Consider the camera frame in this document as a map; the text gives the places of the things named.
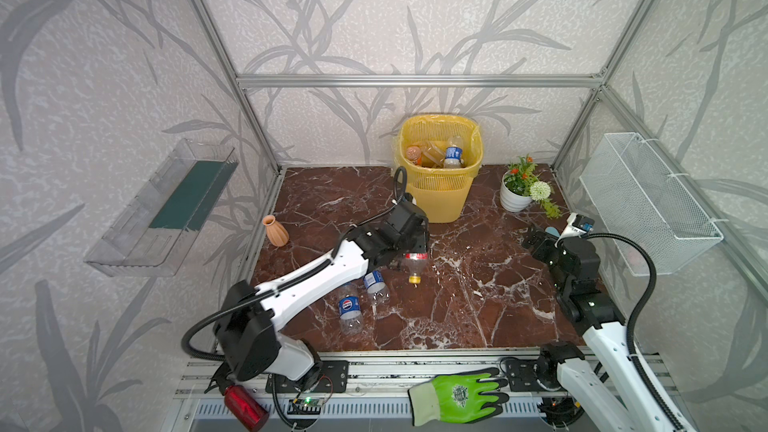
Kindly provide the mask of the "clear bottle red label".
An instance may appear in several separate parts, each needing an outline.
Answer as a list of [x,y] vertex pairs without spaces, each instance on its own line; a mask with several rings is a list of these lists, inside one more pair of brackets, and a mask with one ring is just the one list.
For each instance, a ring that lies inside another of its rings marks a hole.
[[408,282],[413,285],[419,285],[422,280],[422,274],[430,263],[429,254],[426,252],[407,253],[402,266],[408,272]]

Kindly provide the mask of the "pepsi bottle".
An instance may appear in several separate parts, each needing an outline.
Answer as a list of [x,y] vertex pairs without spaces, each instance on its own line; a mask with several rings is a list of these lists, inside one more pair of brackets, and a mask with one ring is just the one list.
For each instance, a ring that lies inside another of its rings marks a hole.
[[464,140],[460,135],[453,136],[445,148],[443,167],[446,169],[459,169],[464,167]]
[[337,293],[337,308],[340,327],[345,335],[356,335],[362,332],[363,317],[356,286],[349,282],[339,288]]
[[384,304],[390,299],[390,290],[379,270],[368,272],[364,277],[364,286],[372,304]]

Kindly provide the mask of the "orange cap white bottle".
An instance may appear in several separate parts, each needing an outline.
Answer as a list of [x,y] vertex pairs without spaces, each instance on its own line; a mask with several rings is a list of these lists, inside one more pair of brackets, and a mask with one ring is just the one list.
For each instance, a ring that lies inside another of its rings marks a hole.
[[422,164],[423,153],[421,148],[417,145],[409,146],[406,149],[404,156],[410,163],[416,166],[420,166]]

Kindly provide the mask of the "yellow red label bottle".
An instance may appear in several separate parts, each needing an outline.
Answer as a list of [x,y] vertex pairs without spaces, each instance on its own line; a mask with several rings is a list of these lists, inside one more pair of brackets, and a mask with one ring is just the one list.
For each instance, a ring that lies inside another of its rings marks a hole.
[[425,168],[442,168],[445,151],[433,141],[424,141],[419,145],[421,150],[420,165]]

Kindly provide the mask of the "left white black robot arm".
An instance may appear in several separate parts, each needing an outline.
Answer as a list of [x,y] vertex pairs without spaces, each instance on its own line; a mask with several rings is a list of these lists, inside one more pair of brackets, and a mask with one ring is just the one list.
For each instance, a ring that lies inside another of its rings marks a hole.
[[278,279],[233,285],[221,309],[188,329],[181,349],[218,361],[238,383],[266,373],[303,388],[315,384],[322,361],[303,340],[281,334],[300,312],[339,287],[428,245],[426,213],[409,198],[352,226],[333,249]]

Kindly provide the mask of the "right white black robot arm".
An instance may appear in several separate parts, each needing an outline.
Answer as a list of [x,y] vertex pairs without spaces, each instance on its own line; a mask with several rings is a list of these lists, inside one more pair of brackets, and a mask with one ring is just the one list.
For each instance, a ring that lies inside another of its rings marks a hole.
[[619,234],[608,236],[638,252],[649,269],[645,291],[630,315],[623,317],[596,286],[600,258],[593,242],[598,237],[596,233],[557,237],[531,226],[522,245],[549,268],[561,310],[612,383],[602,382],[570,343],[543,347],[538,378],[567,391],[601,431],[692,431],[694,425],[671,399],[635,340],[639,315],[656,287],[655,263],[635,241]]

